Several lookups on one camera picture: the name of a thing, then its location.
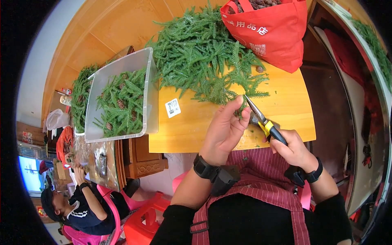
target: pink chair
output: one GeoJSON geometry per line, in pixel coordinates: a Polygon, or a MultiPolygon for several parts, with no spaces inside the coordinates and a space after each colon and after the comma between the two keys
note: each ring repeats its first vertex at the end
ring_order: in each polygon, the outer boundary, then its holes
{"type": "MultiPolygon", "coordinates": [[[[173,183],[172,183],[172,187],[173,187],[173,191],[175,192],[178,185],[181,183],[182,179],[185,177],[185,175],[187,175],[188,171],[177,176],[176,178],[174,178],[173,183]]],[[[302,207],[304,209],[309,210],[310,209],[310,198],[312,196],[312,193],[310,191],[310,185],[307,181],[305,181],[305,186],[303,188],[298,188],[298,196],[301,199],[301,204],[302,207]]]]}
{"type": "Polygon", "coordinates": [[[109,235],[95,236],[89,235],[82,231],[74,230],[72,227],[65,225],[64,232],[72,238],[74,245],[98,245],[101,241],[106,241],[109,235]]]}
{"type": "MultiPolygon", "coordinates": [[[[108,241],[106,244],[114,245],[123,231],[121,223],[124,223],[125,220],[123,221],[120,220],[120,215],[118,214],[118,210],[114,205],[112,199],[110,198],[110,193],[112,192],[112,190],[101,185],[97,185],[97,189],[100,192],[100,194],[103,196],[104,200],[107,202],[107,204],[109,205],[110,209],[114,214],[116,228],[114,229],[112,234],[104,235],[104,236],[95,236],[95,235],[86,234],[82,231],[76,231],[72,227],[65,225],[64,232],[67,233],[67,235],[72,238],[72,242],[74,245],[89,245],[89,244],[99,245],[100,242],[106,241],[108,239],[110,239],[110,241],[108,241]]],[[[133,199],[129,198],[122,190],[121,190],[121,194],[123,195],[125,201],[127,202],[129,210],[135,210],[137,208],[140,208],[142,205],[148,202],[148,200],[134,201],[133,199]]]]}

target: green leaf clipping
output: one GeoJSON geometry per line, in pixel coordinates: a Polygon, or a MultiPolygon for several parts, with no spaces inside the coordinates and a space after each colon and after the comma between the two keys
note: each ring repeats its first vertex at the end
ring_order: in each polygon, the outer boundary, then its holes
{"type": "Polygon", "coordinates": [[[186,90],[195,92],[193,99],[225,105],[237,94],[232,84],[242,86],[249,97],[262,98],[268,92],[258,91],[268,80],[266,73],[251,75],[251,66],[261,61],[252,50],[235,41],[222,22],[220,8],[209,4],[196,13],[194,7],[172,21],[158,23],[163,29],[157,42],[146,46],[154,49],[160,88],[174,86],[180,98],[186,90]],[[225,66],[233,68],[224,74],[225,66]]]}
{"type": "Polygon", "coordinates": [[[95,118],[93,123],[103,129],[105,137],[141,132],[145,74],[145,68],[123,72],[114,76],[111,82],[109,79],[102,89],[96,100],[97,108],[103,108],[104,113],[101,120],[95,118]]]}
{"type": "Polygon", "coordinates": [[[78,78],[73,82],[71,100],[72,122],[75,128],[80,132],[84,132],[87,101],[89,99],[91,88],[90,83],[93,80],[92,78],[88,78],[95,73],[97,69],[97,65],[84,67],[80,71],[78,78]]]}
{"type": "Polygon", "coordinates": [[[386,86],[389,91],[392,91],[392,64],[387,57],[386,51],[382,48],[380,41],[377,38],[375,30],[367,24],[362,23],[360,20],[356,20],[350,17],[350,20],[359,32],[359,34],[363,37],[363,39],[367,42],[370,49],[372,50],[374,56],[376,57],[378,64],[381,68],[381,71],[384,75],[386,86]]]}

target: label sticker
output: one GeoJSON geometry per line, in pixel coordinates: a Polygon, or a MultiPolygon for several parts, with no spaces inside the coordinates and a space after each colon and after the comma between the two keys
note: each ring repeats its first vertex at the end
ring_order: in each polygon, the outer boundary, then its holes
{"type": "Polygon", "coordinates": [[[181,113],[180,105],[178,104],[178,100],[174,99],[165,104],[167,115],[169,118],[174,117],[177,114],[181,113]]]}

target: white plastic bag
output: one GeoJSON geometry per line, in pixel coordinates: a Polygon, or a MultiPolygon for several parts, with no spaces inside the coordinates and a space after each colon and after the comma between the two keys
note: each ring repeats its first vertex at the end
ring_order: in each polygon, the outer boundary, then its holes
{"type": "Polygon", "coordinates": [[[58,129],[69,125],[69,115],[61,109],[56,109],[49,113],[46,119],[46,127],[48,130],[58,129]]]}

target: red plastic stool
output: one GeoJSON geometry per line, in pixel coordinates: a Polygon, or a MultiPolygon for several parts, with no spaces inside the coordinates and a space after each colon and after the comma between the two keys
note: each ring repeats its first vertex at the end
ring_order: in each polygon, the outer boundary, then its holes
{"type": "Polygon", "coordinates": [[[155,196],[132,214],[124,224],[125,238],[128,244],[148,245],[159,228],[155,221],[155,209],[164,212],[170,201],[162,199],[163,193],[156,192],[155,196]]]}

